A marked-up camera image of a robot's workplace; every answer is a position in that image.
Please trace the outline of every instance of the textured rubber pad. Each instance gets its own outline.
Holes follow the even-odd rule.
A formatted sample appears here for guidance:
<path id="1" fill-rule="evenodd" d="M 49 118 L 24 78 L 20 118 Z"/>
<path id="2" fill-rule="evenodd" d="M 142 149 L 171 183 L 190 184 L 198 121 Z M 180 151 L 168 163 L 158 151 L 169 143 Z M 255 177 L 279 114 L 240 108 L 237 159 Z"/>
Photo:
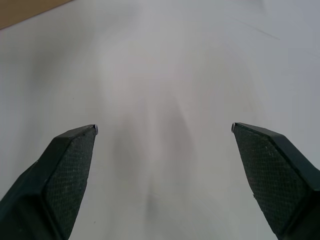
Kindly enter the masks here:
<path id="1" fill-rule="evenodd" d="M 44 200 L 65 239 L 72 232 L 85 194 L 95 137 L 94 131 L 88 131 L 75 138 L 44 188 Z"/>
<path id="2" fill-rule="evenodd" d="M 67 240 L 89 175 L 96 125 L 55 137 L 0 201 L 0 239 Z"/>
<path id="3" fill-rule="evenodd" d="M 248 126 L 233 133 L 248 183 L 272 231 L 281 236 L 309 199 L 311 189 L 272 138 Z"/>

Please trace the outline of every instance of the wooden surface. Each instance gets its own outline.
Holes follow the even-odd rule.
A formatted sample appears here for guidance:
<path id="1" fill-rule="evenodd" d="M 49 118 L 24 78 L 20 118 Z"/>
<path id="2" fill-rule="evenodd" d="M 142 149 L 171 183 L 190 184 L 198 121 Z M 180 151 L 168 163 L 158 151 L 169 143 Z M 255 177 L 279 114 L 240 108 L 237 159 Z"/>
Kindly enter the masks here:
<path id="1" fill-rule="evenodd" d="M 0 29 L 20 23 L 71 0 L 0 0 Z"/>

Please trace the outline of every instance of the metal tip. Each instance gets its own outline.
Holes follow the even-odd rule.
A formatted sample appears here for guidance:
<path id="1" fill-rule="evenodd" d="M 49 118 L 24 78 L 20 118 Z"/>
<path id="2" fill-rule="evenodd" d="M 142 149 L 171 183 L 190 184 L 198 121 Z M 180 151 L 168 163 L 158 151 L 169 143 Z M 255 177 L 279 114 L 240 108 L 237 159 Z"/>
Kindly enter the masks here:
<path id="1" fill-rule="evenodd" d="M 236 126 L 236 123 L 235 122 L 232 123 L 231 132 L 234 132 L 235 126 Z"/>
<path id="2" fill-rule="evenodd" d="M 95 124 L 95 125 L 94 125 L 94 128 L 95 128 L 95 132 L 96 132 L 96 134 L 98 135 L 98 125 L 97 125 L 97 124 Z"/>

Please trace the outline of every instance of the white table surface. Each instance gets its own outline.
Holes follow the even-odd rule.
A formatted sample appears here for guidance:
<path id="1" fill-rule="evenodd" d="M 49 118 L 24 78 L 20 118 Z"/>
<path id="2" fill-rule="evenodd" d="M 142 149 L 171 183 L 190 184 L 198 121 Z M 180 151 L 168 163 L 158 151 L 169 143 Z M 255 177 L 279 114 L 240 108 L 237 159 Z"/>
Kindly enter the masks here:
<path id="1" fill-rule="evenodd" d="M 233 122 L 320 168 L 320 2 L 75 0 L 0 30 L 0 197 L 98 124 L 71 240 L 275 240 Z"/>

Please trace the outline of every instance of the white surface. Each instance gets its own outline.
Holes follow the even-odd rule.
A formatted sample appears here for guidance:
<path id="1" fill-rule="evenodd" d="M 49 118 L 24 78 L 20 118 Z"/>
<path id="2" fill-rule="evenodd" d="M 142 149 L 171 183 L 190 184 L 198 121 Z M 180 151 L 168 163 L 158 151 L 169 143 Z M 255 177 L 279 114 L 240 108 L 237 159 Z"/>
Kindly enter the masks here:
<path id="1" fill-rule="evenodd" d="M 232 122 L 318 168 L 315 0 L 75 0 L 0 31 L 0 197 L 98 124 L 72 240 L 272 240 Z"/>

